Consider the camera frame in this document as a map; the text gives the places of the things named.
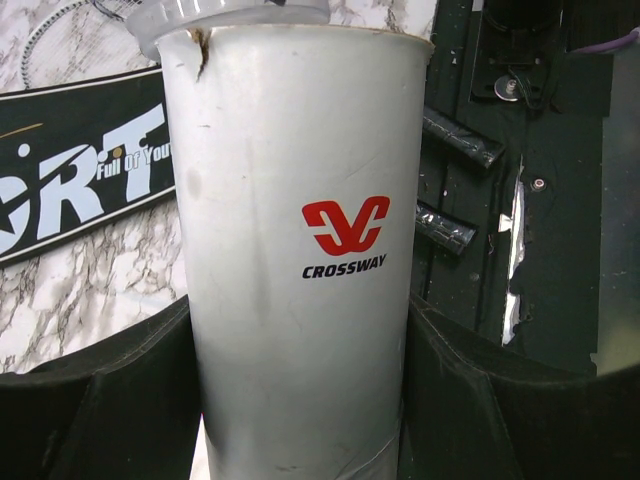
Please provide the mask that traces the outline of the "white shuttlecock tube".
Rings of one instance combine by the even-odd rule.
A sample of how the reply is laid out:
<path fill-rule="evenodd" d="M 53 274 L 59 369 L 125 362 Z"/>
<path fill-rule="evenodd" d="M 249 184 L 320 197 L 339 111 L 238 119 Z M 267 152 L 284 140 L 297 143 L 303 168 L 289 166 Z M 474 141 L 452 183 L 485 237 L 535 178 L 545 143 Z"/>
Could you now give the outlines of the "white shuttlecock tube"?
<path fill-rule="evenodd" d="M 211 474 L 393 479 L 427 41 L 158 41 Z"/>

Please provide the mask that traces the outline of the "black racket cover bag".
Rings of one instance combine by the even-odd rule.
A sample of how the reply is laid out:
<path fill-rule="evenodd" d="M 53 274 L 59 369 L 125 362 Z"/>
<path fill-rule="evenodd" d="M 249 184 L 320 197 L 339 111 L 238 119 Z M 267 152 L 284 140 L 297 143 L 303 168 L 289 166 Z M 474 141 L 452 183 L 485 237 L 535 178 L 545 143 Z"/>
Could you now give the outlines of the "black racket cover bag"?
<path fill-rule="evenodd" d="M 161 71 L 1 97 L 1 264 L 174 191 Z"/>

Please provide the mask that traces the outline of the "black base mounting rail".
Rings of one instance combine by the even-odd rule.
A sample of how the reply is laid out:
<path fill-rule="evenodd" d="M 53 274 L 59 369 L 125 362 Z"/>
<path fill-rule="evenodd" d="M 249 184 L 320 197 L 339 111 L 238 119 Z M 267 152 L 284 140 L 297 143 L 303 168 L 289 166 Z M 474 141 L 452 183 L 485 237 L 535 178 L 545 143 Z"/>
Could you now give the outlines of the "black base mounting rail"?
<path fill-rule="evenodd" d="M 475 225 L 418 236 L 445 318 L 583 376 L 639 363 L 639 5 L 440 1 L 426 104 L 506 150 L 489 169 L 425 136 L 419 200 Z"/>

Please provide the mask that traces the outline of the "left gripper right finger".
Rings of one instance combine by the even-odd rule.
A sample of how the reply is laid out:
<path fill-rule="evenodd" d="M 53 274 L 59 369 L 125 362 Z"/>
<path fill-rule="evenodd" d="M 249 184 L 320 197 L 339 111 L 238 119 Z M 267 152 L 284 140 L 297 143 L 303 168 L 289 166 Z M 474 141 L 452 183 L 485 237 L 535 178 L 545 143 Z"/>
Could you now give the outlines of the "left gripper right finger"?
<path fill-rule="evenodd" d="M 585 377 L 410 299 L 404 412 L 418 479 L 636 479 L 639 369 Z"/>

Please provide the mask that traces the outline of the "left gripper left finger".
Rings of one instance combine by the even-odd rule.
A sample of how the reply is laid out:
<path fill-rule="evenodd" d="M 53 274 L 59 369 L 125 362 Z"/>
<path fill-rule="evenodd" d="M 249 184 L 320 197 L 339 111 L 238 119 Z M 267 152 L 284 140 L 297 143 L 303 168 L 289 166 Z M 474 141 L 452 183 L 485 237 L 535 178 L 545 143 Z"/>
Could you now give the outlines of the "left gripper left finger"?
<path fill-rule="evenodd" d="M 187 479 L 201 416 L 187 300 L 1 377 L 4 479 Z"/>

